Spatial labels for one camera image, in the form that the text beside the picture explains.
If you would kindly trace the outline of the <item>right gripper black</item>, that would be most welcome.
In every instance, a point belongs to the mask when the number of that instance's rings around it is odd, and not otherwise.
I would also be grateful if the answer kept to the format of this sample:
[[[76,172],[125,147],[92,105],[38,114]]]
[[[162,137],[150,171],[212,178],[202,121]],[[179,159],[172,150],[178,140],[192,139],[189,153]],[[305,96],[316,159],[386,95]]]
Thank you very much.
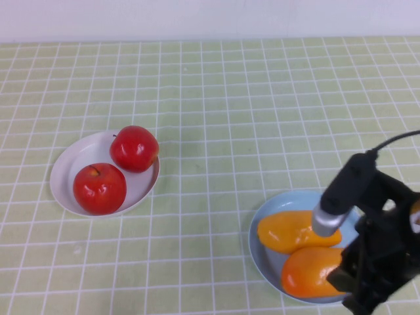
[[[327,281],[350,293],[342,304],[355,315],[368,315],[419,275],[419,194],[379,213],[365,213],[357,225],[356,262],[342,262]]]

